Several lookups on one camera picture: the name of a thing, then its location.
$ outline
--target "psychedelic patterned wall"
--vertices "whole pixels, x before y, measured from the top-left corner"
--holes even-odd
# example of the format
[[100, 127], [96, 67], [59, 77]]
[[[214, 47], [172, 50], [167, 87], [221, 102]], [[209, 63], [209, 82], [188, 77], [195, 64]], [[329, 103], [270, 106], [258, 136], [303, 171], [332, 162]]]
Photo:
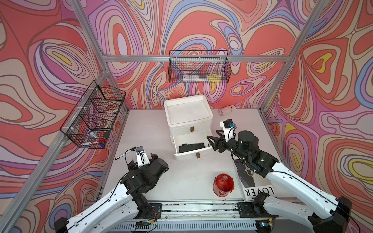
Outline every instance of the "psychedelic patterned wall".
[[231, 104], [240, 108], [260, 106], [282, 62], [241, 62], [229, 83], [170, 83], [168, 63], [112, 62], [110, 69], [118, 86], [127, 92], [131, 108], [163, 108], [165, 100], [204, 94], [212, 108]]
[[[227, 49], [232, 55], [286, 55], [313, 0], [90, 0], [86, 14], [104, 54], [168, 55]], [[162, 108], [170, 98], [206, 95], [221, 108], [259, 107], [281, 64], [232, 62], [229, 84], [170, 84], [168, 63], [109, 64], [129, 108]]]
[[[100, 72], [65, 0], [0, 1], [0, 215]], [[122, 120], [123, 114], [105, 150], [66, 144], [15, 232], [53, 232], [49, 224], [55, 217], [82, 211], [97, 189]]]
[[[366, 233], [373, 232], [372, 38], [372, 1], [330, 1], [266, 111], [291, 169], [352, 200]], [[349, 232], [358, 232], [355, 224]]]

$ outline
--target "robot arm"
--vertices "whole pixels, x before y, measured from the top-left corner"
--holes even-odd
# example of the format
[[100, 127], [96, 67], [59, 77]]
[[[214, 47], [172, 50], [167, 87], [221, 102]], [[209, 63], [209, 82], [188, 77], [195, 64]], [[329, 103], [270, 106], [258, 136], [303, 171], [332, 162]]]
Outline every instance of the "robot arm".
[[168, 170], [168, 164], [154, 154], [142, 161], [141, 166], [131, 161], [129, 172], [117, 186], [88, 209], [70, 219], [58, 219], [54, 223], [56, 233], [105, 233], [134, 217], [155, 219], [157, 212], [151, 209], [143, 193], [156, 186], [159, 177]]
[[278, 159], [260, 150], [258, 138], [252, 132], [239, 132], [237, 140], [234, 132], [228, 136], [222, 135], [222, 132], [229, 132], [229, 128], [234, 126], [232, 120], [223, 121], [220, 125], [224, 129], [216, 131], [219, 138], [207, 136], [215, 151], [230, 151], [251, 171], [279, 184], [306, 204], [301, 206], [261, 193], [253, 202], [258, 213], [266, 210], [269, 214], [283, 216], [313, 228], [316, 233], [346, 231], [352, 207], [350, 200], [323, 192], [293, 173]]

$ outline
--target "red cup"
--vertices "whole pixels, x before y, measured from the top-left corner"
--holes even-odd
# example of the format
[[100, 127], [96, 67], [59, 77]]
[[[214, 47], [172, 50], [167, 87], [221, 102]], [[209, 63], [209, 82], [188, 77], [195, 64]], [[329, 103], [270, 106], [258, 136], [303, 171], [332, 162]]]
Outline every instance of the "red cup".
[[220, 174], [215, 177], [213, 190], [217, 196], [226, 196], [234, 189], [234, 181], [227, 174]]

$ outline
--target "pink object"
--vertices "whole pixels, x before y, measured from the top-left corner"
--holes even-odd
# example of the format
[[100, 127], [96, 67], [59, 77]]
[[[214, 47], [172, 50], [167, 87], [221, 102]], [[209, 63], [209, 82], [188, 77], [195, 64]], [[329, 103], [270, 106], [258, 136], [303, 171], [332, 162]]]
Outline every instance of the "pink object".
[[213, 190], [217, 196], [226, 196], [234, 189], [234, 181], [227, 174], [220, 174], [214, 180]]
[[233, 111], [233, 110], [235, 110], [235, 109], [236, 109], [236, 106], [234, 106], [234, 105], [229, 105], [229, 106], [224, 107], [223, 109], [220, 109], [218, 113], [219, 113], [221, 116], [225, 116], [225, 115], [227, 115], [228, 113], [230, 113], [231, 111]]

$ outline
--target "black mounting plate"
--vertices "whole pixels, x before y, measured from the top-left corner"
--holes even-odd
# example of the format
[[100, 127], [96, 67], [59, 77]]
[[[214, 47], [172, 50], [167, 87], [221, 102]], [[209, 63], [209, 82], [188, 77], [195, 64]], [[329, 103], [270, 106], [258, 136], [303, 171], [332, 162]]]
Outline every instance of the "black mounting plate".
[[149, 211], [146, 214], [140, 215], [140, 212], [134, 219], [139, 218], [153, 218], [153, 219], [159, 219], [161, 218], [161, 212], [162, 212], [162, 203], [149, 203]]
[[265, 210], [261, 213], [261, 216], [254, 213], [254, 205], [251, 202], [239, 202], [237, 203], [237, 210], [241, 218], [271, 218], [276, 215], [270, 215]]

